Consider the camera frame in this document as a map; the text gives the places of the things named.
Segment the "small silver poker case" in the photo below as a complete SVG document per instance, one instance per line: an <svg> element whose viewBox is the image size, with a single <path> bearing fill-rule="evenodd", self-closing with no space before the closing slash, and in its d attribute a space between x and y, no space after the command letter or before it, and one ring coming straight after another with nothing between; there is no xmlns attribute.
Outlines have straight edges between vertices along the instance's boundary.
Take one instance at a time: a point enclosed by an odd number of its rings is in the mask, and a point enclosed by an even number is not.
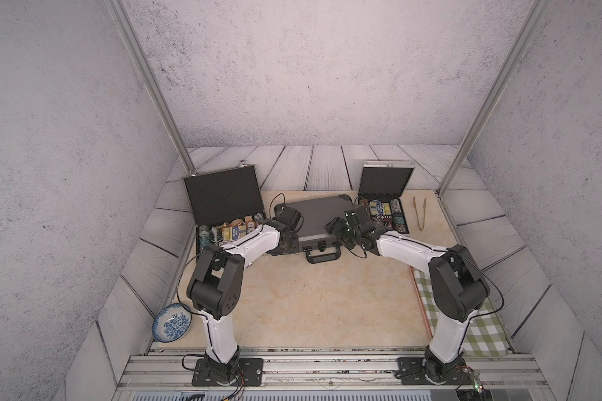
<svg viewBox="0 0 602 401"><path fill-rule="evenodd" d="M408 235L401 196L410 182L414 165L408 161L368 161L363 164L358 202L368 208L377 227Z"/></svg>

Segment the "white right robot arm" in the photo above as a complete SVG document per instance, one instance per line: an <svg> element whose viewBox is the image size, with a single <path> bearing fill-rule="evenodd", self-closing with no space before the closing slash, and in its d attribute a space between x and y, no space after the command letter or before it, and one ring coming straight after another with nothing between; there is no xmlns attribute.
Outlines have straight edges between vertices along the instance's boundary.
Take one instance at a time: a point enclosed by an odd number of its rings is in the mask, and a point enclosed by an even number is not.
<svg viewBox="0 0 602 401"><path fill-rule="evenodd" d="M349 249L360 247L426 274L438 313L424 365L431 375L454 369L462 360L463 341L470 322L478 316L490 294L488 282L469 250L459 244L436 247L390 230L373 222L362 205L334 218L325 229Z"/></svg>

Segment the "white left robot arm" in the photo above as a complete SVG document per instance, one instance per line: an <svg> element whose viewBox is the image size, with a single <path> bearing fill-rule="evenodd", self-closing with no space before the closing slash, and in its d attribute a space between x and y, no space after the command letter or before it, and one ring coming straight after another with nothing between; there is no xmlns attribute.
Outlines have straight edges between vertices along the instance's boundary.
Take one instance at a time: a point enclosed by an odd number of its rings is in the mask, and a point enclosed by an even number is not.
<svg viewBox="0 0 602 401"><path fill-rule="evenodd" d="M207 348L203 357L210 369L227 381L238 374L240 348L234 336L232 312L242 292L245 267L262 255L287 252L298 239L304 217L290 206L276 210L273 219L244 238L224 246L207 246L187 286L194 314L202 319Z"/></svg>

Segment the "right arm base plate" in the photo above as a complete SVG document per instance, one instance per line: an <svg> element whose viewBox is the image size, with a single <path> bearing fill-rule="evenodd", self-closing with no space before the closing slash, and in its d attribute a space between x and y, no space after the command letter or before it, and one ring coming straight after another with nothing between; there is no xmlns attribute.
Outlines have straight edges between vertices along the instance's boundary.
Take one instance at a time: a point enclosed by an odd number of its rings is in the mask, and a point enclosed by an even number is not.
<svg viewBox="0 0 602 401"><path fill-rule="evenodd" d="M399 358L394 373L402 385L473 385L474 376L466 361L458 358L444 364L437 358Z"/></svg>

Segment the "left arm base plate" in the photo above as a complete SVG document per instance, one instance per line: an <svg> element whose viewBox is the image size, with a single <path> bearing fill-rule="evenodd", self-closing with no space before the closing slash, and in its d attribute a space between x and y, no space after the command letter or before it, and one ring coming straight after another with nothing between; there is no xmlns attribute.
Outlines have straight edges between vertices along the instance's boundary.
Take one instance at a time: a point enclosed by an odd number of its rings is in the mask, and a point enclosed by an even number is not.
<svg viewBox="0 0 602 401"><path fill-rule="evenodd" d="M235 358L227 364L204 357L198 359L193 369L193 387L232 386L259 387L262 384L264 361L262 359Z"/></svg>

